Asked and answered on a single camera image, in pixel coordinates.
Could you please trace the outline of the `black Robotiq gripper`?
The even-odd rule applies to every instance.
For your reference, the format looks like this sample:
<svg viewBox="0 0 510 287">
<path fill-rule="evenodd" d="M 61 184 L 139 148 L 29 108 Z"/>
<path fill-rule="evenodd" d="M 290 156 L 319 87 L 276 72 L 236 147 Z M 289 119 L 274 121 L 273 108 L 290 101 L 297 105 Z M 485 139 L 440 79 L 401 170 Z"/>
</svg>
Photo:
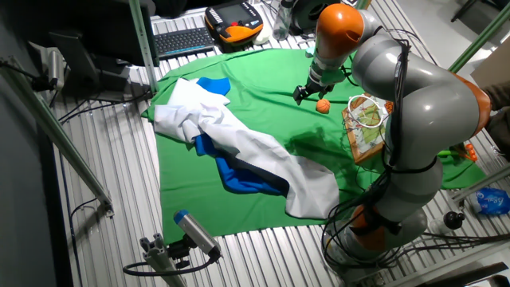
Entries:
<svg viewBox="0 0 510 287">
<path fill-rule="evenodd" d="M 320 100 L 322 100 L 324 98 L 327 98 L 331 94 L 331 91 L 333 90 L 334 86 L 335 82 L 330 84 L 324 84 L 320 80 L 309 76 L 306 81 L 306 85 L 296 86 L 292 94 L 292 97 L 297 105 L 300 105 L 304 99 L 308 98 L 309 95 L 315 93 L 319 93 L 318 97 Z"/>
</svg>

